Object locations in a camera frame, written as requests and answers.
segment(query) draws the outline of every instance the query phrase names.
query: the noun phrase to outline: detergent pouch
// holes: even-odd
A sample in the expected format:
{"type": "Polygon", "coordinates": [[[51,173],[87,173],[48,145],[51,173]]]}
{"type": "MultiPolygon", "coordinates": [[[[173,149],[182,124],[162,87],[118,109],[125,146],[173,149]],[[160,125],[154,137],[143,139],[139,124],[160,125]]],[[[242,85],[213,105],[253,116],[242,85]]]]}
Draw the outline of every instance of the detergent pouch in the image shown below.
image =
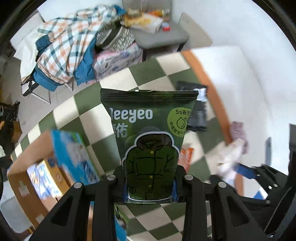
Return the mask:
{"type": "Polygon", "coordinates": [[[207,102],[207,86],[187,83],[184,81],[177,82],[178,90],[197,90],[198,97],[195,101],[193,110],[191,112],[187,130],[193,132],[206,132],[207,131],[207,113],[206,113],[206,102],[207,102]]]}
{"type": "Polygon", "coordinates": [[[198,91],[101,89],[126,173],[125,202],[176,200],[173,180],[197,96],[198,91]]]}

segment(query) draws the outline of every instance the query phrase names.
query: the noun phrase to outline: checkered floor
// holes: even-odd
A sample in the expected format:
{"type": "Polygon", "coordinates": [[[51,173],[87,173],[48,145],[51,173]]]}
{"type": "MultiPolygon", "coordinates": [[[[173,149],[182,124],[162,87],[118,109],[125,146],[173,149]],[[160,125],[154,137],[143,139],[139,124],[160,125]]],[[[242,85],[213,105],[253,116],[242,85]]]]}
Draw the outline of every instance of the checkered floor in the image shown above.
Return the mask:
{"type": "MultiPolygon", "coordinates": [[[[174,91],[179,80],[199,83],[181,53],[150,59],[108,76],[75,94],[43,118],[16,147],[12,159],[15,160],[46,129],[77,131],[82,134],[98,173],[108,175],[120,164],[120,157],[110,117],[100,101],[100,89],[174,91]]],[[[205,133],[188,132],[183,143],[183,146],[195,149],[189,173],[201,181],[208,180],[210,174],[216,173],[216,155],[225,147],[221,128],[209,103],[207,128],[205,133]]],[[[130,218],[128,235],[131,240],[181,240],[184,204],[129,204],[121,208],[130,218]]]]}

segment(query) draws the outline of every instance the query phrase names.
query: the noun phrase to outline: plastic bag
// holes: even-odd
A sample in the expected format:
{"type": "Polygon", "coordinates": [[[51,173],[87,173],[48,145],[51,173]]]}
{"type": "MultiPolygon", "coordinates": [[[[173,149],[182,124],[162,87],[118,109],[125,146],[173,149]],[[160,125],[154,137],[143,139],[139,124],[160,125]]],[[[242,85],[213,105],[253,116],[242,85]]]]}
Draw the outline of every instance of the plastic bag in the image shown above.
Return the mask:
{"type": "Polygon", "coordinates": [[[196,90],[198,97],[195,101],[193,110],[191,112],[187,130],[193,132],[205,132],[207,130],[207,115],[206,115],[206,101],[207,101],[207,86],[195,83],[187,83],[184,81],[177,82],[177,89],[182,90],[196,90]]]}

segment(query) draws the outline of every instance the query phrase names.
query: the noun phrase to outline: green package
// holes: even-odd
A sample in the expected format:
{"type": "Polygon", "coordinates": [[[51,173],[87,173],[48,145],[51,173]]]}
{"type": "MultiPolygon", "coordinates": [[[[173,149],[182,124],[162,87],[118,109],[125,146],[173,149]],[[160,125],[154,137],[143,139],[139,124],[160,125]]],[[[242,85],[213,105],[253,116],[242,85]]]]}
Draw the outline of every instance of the green package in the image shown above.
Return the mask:
{"type": "Polygon", "coordinates": [[[126,202],[171,198],[173,179],[198,91],[119,91],[101,89],[121,164],[126,202]]]}

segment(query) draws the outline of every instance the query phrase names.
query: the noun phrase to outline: blue box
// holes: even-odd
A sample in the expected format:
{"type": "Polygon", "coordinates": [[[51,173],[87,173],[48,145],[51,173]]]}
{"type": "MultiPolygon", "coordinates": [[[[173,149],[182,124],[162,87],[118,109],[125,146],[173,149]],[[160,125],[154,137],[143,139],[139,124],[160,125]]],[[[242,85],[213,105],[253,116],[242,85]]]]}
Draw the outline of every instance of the blue box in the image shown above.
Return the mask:
{"type": "Polygon", "coordinates": [[[73,182],[88,185],[100,181],[79,133],[52,130],[51,137],[58,166],[73,182]]]}

